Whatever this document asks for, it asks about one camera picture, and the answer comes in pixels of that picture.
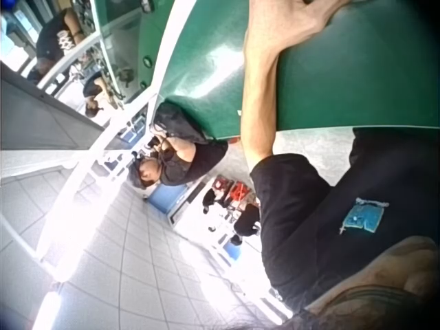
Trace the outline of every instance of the black bag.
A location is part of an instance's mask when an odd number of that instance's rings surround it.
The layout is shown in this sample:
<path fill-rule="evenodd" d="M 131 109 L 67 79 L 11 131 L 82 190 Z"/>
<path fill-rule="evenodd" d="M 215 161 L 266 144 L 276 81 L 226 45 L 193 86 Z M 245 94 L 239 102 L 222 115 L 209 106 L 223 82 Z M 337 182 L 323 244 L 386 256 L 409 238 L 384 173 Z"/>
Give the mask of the black bag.
<path fill-rule="evenodd" d="M 199 144 L 208 141 L 195 121 L 178 105 L 165 101 L 156 110 L 153 124 L 167 132 L 167 136 Z"/>

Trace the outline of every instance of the man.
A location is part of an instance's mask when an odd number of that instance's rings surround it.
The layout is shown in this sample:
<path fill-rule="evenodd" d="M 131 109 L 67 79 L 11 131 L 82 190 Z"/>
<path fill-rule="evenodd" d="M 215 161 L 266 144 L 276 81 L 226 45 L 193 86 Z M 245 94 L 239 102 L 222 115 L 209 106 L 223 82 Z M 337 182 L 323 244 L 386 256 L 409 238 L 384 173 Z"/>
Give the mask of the man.
<path fill-rule="evenodd" d="M 209 207 L 211 205 L 214 205 L 215 201 L 215 192 L 214 189 L 210 189 L 206 192 L 205 196 L 203 196 L 203 200 L 201 201 L 201 204 L 203 205 L 203 214 L 206 215 L 209 212 Z"/>
<path fill-rule="evenodd" d="M 228 143 L 210 141 L 198 144 L 155 132 L 160 141 L 158 158 L 138 159 L 130 167 L 131 183 L 147 188 L 160 181 L 165 186 L 180 186 L 208 173 L 225 156 Z"/>
<path fill-rule="evenodd" d="M 234 223 L 234 231 L 242 237 L 250 237 L 259 232 L 255 223 L 260 221 L 260 209 L 253 203 L 246 205 L 245 210 Z"/>
<path fill-rule="evenodd" d="M 36 41 L 37 63 L 27 79 L 37 85 L 65 53 L 85 39 L 73 9 L 59 12 L 47 22 Z"/>
<path fill-rule="evenodd" d="M 349 2 L 250 0 L 244 47 L 241 141 L 261 201 L 262 259 L 286 305 L 302 310 L 300 322 L 332 310 L 313 329 L 383 329 L 370 321 L 403 320 L 414 306 L 406 302 L 425 301 L 438 284 L 437 143 L 392 129 L 355 130 L 351 168 L 335 187 L 304 156 L 272 152 L 280 53 L 322 31 Z M 374 290 L 362 291 L 366 285 Z M 362 299 L 354 301 L 354 292 Z"/>
<path fill-rule="evenodd" d="M 109 89 L 107 88 L 107 84 L 102 78 L 102 74 L 100 72 L 96 72 L 92 77 L 90 77 L 84 85 L 84 89 L 82 90 L 82 94 L 85 98 L 85 115 L 88 118 L 95 117 L 99 110 L 102 108 L 99 107 L 98 101 L 95 100 L 95 97 L 104 93 L 107 102 L 114 108 L 117 109 L 118 105 L 116 104 L 113 96 L 110 94 Z"/>

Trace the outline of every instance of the green panel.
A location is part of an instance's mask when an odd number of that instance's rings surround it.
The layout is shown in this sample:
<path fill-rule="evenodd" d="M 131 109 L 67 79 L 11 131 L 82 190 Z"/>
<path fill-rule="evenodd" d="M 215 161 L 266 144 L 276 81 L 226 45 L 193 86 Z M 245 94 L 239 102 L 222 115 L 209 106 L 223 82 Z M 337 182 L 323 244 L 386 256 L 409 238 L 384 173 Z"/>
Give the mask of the green panel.
<path fill-rule="evenodd" d="M 139 38 L 138 76 L 149 86 L 153 79 L 154 64 L 157 62 L 160 43 L 170 16 L 174 0 L 155 2 L 155 11 L 142 16 Z M 148 56 L 153 61 L 153 67 L 144 66 L 143 58 Z"/>
<path fill-rule="evenodd" d="M 111 20 L 117 18 L 116 13 L 122 16 L 127 12 L 134 12 L 119 24 L 112 24 L 111 29 L 103 35 L 111 66 L 117 76 L 116 82 L 125 97 L 124 101 L 129 102 L 141 91 L 140 83 L 146 83 L 147 86 L 151 84 L 160 43 L 174 0 L 155 1 L 155 10 L 148 14 L 141 10 L 136 11 L 140 9 L 140 0 L 123 1 L 119 4 L 102 1 L 99 4 L 101 13 L 99 16 L 111 17 Z M 145 56 L 151 59 L 153 63 L 151 68 L 144 65 Z M 127 85 L 120 81 L 118 74 L 128 69 L 133 71 L 133 81 Z"/>
<path fill-rule="evenodd" d="M 161 96 L 216 138 L 239 134 L 248 1 L 198 0 Z M 316 38 L 283 53 L 278 129 L 438 127 L 438 49 L 409 1 L 352 4 Z"/>
<path fill-rule="evenodd" d="M 154 64 L 157 61 L 157 54 L 159 53 L 160 42 L 162 40 L 162 33 L 157 29 L 155 24 L 150 19 L 142 19 L 140 26 L 140 42 L 138 54 L 138 75 L 140 81 L 146 82 L 147 86 L 151 85 L 153 79 Z M 148 56 L 153 61 L 153 67 L 145 67 L 143 58 Z"/>
<path fill-rule="evenodd" d="M 106 25 L 114 21 L 118 17 L 140 8 L 140 0 L 95 0 L 96 12 L 100 26 Z"/>

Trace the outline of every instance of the fingers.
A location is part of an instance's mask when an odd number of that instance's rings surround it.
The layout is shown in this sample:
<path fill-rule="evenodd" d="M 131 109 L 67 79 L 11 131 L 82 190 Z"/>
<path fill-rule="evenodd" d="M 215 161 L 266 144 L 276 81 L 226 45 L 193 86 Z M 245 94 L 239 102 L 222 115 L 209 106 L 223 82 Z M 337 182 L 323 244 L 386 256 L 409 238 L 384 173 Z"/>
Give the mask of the fingers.
<path fill-rule="evenodd" d="M 349 2 L 351 0 L 314 0 L 307 9 L 325 26 L 329 19 Z"/>

